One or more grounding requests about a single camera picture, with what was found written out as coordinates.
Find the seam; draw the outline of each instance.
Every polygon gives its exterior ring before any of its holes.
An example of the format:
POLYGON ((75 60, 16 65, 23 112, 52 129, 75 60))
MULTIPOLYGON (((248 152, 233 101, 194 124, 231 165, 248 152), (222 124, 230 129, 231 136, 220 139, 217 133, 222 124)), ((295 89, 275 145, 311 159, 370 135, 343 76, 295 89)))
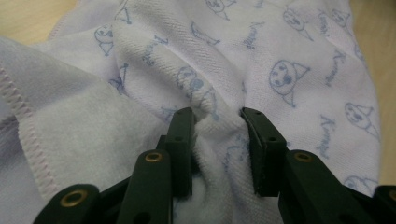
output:
POLYGON ((8 73, 0 66, 0 94, 11 107, 12 113, 20 123, 19 138, 26 159, 33 171, 38 189, 45 199, 50 199, 58 186, 55 184, 40 138, 35 132, 34 109, 16 88, 8 73))
POLYGON ((67 11, 59 20, 56 22, 54 28, 50 31, 47 40, 52 40, 55 37, 58 37, 58 33, 61 30, 61 28, 64 26, 65 21, 70 17, 70 14, 72 11, 75 11, 75 9, 80 5, 81 0, 77 0, 75 7, 69 11, 67 11))

